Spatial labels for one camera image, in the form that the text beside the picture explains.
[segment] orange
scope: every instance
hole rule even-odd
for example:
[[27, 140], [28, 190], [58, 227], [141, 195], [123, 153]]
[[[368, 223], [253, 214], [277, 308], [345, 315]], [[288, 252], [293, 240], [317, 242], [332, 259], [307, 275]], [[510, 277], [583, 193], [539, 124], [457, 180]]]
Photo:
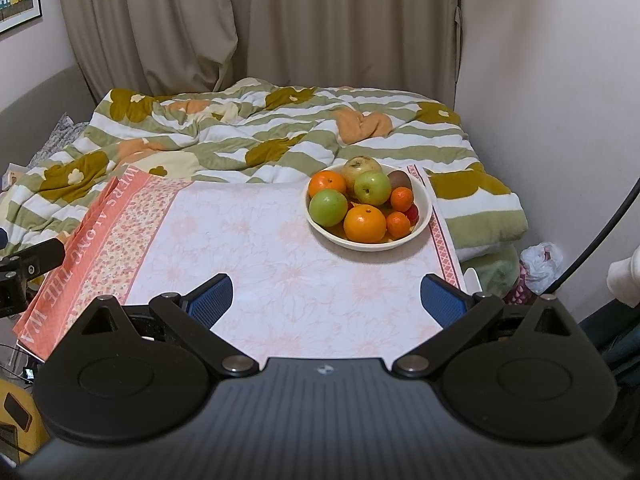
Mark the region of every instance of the orange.
[[357, 205], [344, 217], [344, 233], [352, 242], [377, 244], [386, 234], [386, 219], [372, 205]]
[[414, 192], [408, 187], [396, 187], [391, 192], [391, 207], [404, 213], [414, 204]]
[[393, 238], [404, 238], [411, 232], [411, 222], [404, 213], [395, 212], [386, 217], [386, 230]]
[[320, 171], [316, 173], [309, 183], [308, 193], [311, 198], [323, 189], [335, 189], [338, 193], [347, 193], [347, 182], [344, 177], [335, 171]]

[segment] fruit bowl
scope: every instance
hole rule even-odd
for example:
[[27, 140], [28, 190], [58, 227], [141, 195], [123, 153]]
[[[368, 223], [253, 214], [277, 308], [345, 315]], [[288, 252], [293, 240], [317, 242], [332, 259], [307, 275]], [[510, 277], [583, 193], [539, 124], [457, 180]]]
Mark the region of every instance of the fruit bowl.
[[[401, 170], [401, 168], [394, 168], [393, 166], [387, 166], [386, 164], [380, 164], [382, 170], [385, 174], [389, 174], [395, 170]], [[335, 164], [334, 166], [330, 166], [326, 168], [327, 170], [340, 172], [340, 169], [343, 167], [343, 164]], [[433, 213], [433, 205], [431, 204], [431, 199], [427, 194], [427, 190], [420, 180], [415, 178], [413, 175], [408, 174], [411, 179], [413, 191], [414, 191], [414, 203], [418, 208], [420, 218], [418, 218], [418, 222], [414, 226], [412, 232], [405, 236], [404, 238], [400, 238], [398, 240], [393, 241], [383, 241], [377, 244], [362, 244], [358, 242], [352, 242], [350, 240], [346, 240], [344, 238], [340, 238], [339, 236], [332, 234], [324, 227], [318, 225], [313, 221], [311, 215], [309, 214], [309, 202], [310, 198], [305, 186], [305, 189], [302, 192], [302, 206], [305, 210], [306, 220], [311, 224], [311, 227], [318, 231], [324, 238], [332, 241], [334, 244], [339, 245], [340, 247], [344, 247], [347, 249], [351, 249], [353, 251], [361, 251], [364, 253], [375, 253], [380, 251], [388, 251], [389, 249], [394, 249], [399, 247], [405, 243], [414, 240], [420, 236], [420, 233], [424, 231], [431, 220], [431, 215]]]

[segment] kiwi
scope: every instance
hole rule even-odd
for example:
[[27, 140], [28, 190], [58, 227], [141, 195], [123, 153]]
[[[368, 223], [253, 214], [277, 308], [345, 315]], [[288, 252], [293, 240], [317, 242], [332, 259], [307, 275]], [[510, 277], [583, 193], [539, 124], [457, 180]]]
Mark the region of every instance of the kiwi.
[[389, 180], [391, 181], [391, 189], [396, 189], [398, 187], [408, 187], [412, 191], [414, 188], [411, 185], [411, 179], [409, 175], [407, 175], [404, 171], [395, 170], [387, 175]]

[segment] white wall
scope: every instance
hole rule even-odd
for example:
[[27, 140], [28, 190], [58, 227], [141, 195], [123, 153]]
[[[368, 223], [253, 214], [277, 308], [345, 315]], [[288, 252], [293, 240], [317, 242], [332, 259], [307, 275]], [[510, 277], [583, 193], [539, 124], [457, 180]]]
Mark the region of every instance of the white wall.
[[[640, 0], [463, 0], [463, 19], [456, 109], [519, 193], [527, 241], [569, 264], [640, 176]], [[575, 317], [610, 298], [609, 263], [638, 244], [636, 203], [560, 290]]]
[[42, 18], [0, 36], [0, 110], [72, 66], [60, 0], [40, 0]]

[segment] striped comforter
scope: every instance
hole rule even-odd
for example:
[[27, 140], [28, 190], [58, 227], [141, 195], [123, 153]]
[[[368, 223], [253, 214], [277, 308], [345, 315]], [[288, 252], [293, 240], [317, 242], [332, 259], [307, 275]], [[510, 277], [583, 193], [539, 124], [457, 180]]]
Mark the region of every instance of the striped comforter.
[[[364, 117], [385, 114], [391, 133], [345, 145], [336, 118], [344, 107]], [[248, 78], [206, 94], [112, 90], [76, 142], [3, 197], [0, 227], [10, 242], [4, 254], [64, 240], [129, 164], [169, 178], [271, 183], [304, 180], [358, 155], [427, 170], [462, 260], [527, 228], [518, 197], [484, 172], [460, 118], [443, 104], [409, 92], [281, 88]]]

